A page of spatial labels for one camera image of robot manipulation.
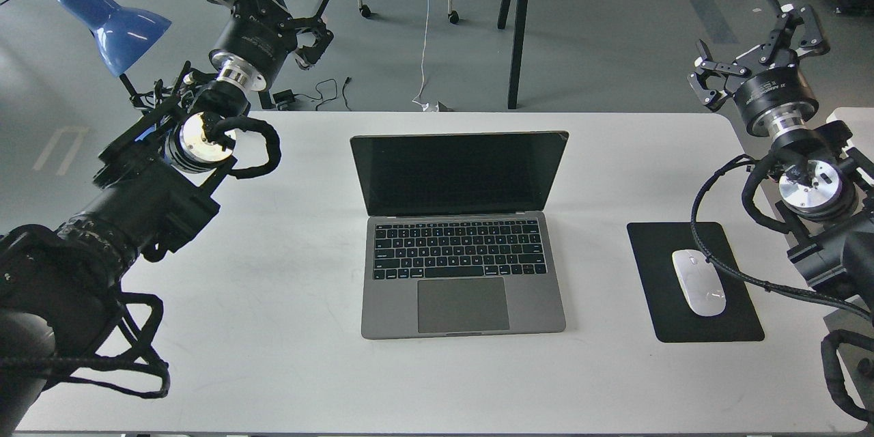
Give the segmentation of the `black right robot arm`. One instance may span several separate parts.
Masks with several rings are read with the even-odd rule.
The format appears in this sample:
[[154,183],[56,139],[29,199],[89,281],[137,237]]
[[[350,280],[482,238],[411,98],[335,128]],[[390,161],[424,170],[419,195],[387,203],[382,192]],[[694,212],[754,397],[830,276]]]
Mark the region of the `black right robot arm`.
[[[716,61],[699,40],[688,76],[699,102],[717,111],[736,105],[755,137],[771,139],[761,159],[741,154],[713,173],[691,206],[693,241],[719,272],[771,293],[836,307],[872,322],[872,161],[850,145],[842,120],[808,127],[819,103],[800,70],[800,61],[830,49],[811,5],[780,4],[765,42],[733,61]],[[795,238],[789,261],[806,289],[779,285],[740,272],[718,259],[697,231],[697,213],[712,185],[728,171],[748,167],[741,204],[758,225]]]

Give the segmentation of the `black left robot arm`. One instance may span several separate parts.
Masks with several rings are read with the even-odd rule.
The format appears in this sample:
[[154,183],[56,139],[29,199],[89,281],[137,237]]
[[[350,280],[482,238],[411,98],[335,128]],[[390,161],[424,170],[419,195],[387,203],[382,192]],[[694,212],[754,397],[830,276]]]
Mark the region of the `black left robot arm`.
[[274,126],[249,117],[246,94],[264,91],[290,54],[303,69],[333,35],[330,0],[294,18],[280,0],[228,0],[229,33],[213,75],[184,66],[163,101],[104,150],[100,194],[57,229],[22,225],[2,237],[2,434],[10,436],[41,394],[85,384],[77,371],[131,371],[155,391],[101,381],[118,393],[162,399],[169,366],[153,348],[165,307],[125,293],[141,259],[157,262],[190,243],[219,212],[212,194],[228,176],[252,179],[281,162]]

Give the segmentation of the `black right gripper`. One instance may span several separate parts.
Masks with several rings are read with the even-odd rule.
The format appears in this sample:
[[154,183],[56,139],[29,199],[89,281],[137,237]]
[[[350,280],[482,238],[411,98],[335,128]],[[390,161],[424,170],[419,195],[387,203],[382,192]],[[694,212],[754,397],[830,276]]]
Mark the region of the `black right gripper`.
[[697,40],[699,57],[688,82],[700,104],[718,111],[733,92],[725,88],[729,79],[740,79],[734,92],[734,103],[746,127],[755,137],[775,137],[776,120],[785,114],[800,122],[808,122],[820,104],[799,67],[799,61],[830,52],[830,42],[824,35],[817,12],[811,5],[795,7],[767,0],[775,11],[774,28],[767,41],[755,51],[755,61],[769,69],[747,79],[752,70],[739,64],[714,61],[709,46]]

